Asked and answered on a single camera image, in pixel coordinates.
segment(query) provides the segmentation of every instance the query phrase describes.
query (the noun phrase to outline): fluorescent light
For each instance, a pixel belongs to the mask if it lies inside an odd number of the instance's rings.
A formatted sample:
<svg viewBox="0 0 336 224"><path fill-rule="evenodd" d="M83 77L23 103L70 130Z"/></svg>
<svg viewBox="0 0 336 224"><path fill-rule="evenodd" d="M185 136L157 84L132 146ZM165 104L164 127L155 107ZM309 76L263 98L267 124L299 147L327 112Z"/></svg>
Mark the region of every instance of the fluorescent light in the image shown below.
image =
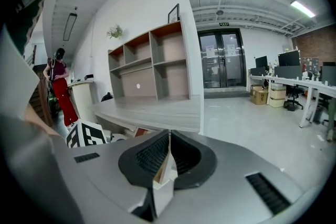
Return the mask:
<svg viewBox="0 0 336 224"><path fill-rule="evenodd" d="M69 41L70 34L75 24L76 18L77 18L76 13L70 13L68 21L67 21L67 25L65 26L65 30L63 34L63 41Z"/></svg>
<svg viewBox="0 0 336 224"><path fill-rule="evenodd" d="M306 14L310 18L315 16L315 14L313 12L311 12L309 9L307 9L305 6L303 6L300 2L294 1L294 2L291 3L291 5L294 8L297 8L299 11Z"/></svg>

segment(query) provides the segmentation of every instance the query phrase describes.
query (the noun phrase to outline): poster on door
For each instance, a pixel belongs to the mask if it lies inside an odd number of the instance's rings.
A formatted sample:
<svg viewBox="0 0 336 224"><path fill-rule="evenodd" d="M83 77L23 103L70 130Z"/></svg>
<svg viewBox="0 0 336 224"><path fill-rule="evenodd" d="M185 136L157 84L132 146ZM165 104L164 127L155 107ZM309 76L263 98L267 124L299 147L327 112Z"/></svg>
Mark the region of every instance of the poster on door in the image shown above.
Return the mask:
<svg viewBox="0 0 336 224"><path fill-rule="evenodd" d="M215 57L215 48L214 46L207 46L206 47L206 56L207 58Z"/></svg>
<svg viewBox="0 0 336 224"><path fill-rule="evenodd" d="M227 56L237 55L237 50L236 50L236 45L235 44L226 45L226 55Z"/></svg>

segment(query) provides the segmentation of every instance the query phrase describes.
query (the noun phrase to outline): trash bin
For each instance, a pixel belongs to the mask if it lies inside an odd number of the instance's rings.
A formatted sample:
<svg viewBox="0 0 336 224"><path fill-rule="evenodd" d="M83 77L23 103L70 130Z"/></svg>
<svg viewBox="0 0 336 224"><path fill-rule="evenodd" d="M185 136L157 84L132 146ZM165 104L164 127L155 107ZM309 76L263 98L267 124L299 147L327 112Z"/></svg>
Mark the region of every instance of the trash bin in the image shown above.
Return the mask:
<svg viewBox="0 0 336 224"><path fill-rule="evenodd" d="M314 116L314 123L320 124L321 123L321 115L322 115L323 107L321 105L317 106L316 113Z"/></svg>

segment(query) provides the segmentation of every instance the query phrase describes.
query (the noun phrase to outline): table top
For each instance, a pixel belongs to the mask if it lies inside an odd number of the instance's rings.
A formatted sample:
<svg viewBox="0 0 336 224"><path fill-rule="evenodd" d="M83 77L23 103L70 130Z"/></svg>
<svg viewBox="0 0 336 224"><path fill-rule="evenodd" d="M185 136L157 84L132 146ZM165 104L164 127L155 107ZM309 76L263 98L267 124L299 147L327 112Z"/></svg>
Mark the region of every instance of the table top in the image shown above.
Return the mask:
<svg viewBox="0 0 336 224"><path fill-rule="evenodd" d="M74 86L78 86L82 84L90 84L90 83L93 83L93 81L92 80L78 81L78 82L68 84L68 88L72 88Z"/></svg>
<svg viewBox="0 0 336 224"><path fill-rule="evenodd" d="M96 116L113 122L118 120L149 130L179 130L199 132L201 97L174 97L157 100L155 97L122 97L92 106Z"/></svg>
<svg viewBox="0 0 336 224"><path fill-rule="evenodd" d="M317 89L320 93L336 98L336 87L327 86L318 81L286 79L272 76L248 76L248 77L255 80L262 80L262 79L274 80L276 83L282 83L291 86L301 85L305 87L312 87L313 89Z"/></svg>

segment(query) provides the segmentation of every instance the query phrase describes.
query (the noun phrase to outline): framed picture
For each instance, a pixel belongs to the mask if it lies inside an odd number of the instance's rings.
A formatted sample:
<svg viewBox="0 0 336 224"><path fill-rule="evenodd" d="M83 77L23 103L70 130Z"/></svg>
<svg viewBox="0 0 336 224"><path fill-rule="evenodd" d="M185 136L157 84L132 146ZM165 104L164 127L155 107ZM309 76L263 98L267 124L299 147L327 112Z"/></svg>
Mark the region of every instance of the framed picture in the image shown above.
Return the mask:
<svg viewBox="0 0 336 224"><path fill-rule="evenodd" d="M174 23L180 20L180 5L177 4L168 14L168 23Z"/></svg>

